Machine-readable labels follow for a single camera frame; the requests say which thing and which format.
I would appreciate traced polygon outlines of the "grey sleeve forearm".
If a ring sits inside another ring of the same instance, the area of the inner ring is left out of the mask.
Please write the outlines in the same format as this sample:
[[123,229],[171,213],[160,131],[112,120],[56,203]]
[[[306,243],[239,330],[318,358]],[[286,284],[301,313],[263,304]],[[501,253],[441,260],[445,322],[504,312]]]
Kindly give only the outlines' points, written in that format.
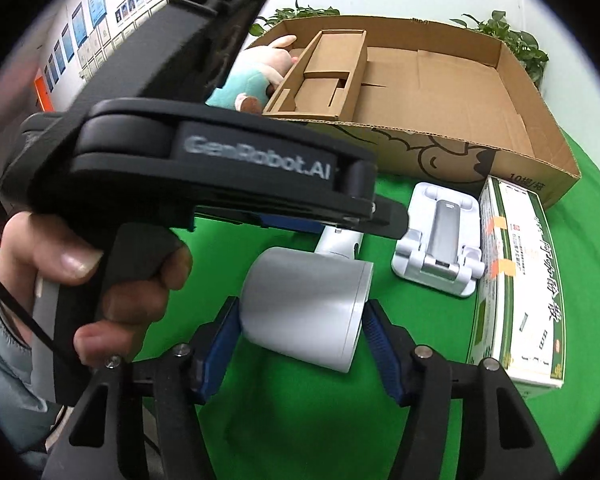
[[66,409],[31,389],[31,349],[8,325],[0,300],[0,429],[35,475],[47,462],[46,441]]

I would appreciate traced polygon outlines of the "person's left hand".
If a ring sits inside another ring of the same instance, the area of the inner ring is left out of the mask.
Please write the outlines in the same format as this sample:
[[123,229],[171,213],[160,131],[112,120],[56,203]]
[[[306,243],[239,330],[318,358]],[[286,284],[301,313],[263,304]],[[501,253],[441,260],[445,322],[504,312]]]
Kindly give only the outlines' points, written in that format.
[[[39,278],[78,286],[90,280],[102,252],[81,240],[60,219],[20,212],[7,222],[0,248],[0,281],[28,312]],[[181,244],[148,281],[114,284],[102,295],[102,318],[79,328],[73,345],[80,361],[101,367],[110,356],[130,360],[143,347],[150,324],[166,314],[169,296],[185,285],[192,270],[189,248]]]

